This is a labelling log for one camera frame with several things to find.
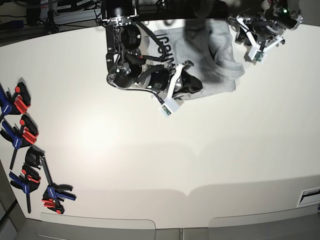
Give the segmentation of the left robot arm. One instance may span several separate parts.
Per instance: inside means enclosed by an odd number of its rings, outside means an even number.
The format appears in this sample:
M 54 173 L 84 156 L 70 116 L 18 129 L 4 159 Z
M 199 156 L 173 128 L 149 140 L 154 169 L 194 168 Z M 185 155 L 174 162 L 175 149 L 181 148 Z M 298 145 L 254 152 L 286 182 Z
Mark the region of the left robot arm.
M 303 23 L 304 17 L 298 0 L 268 0 L 263 7 L 261 0 L 235 15 L 239 26 L 235 42 L 252 46 L 249 36 L 258 45 L 268 45 L 283 35 L 286 30 L 295 30 Z

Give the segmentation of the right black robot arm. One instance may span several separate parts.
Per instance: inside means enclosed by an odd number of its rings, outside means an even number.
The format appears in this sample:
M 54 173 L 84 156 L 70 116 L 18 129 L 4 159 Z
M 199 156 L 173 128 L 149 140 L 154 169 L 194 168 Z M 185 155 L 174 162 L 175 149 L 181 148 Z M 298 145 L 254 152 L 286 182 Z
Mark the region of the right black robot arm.
M 138 17 L 137 0 L 103 0 L 96 23 L 106 33 L 106 81 L 114 88 L 153 94 L 160 103 L 165 98 L 178 99 L 202 90 L 199 79 L 187 73 L 189 60 L 182 68 L 166 60 L 164 43 Z M 140 50 L 142 33 L 160 49 L 159 56 L 145 55 Z

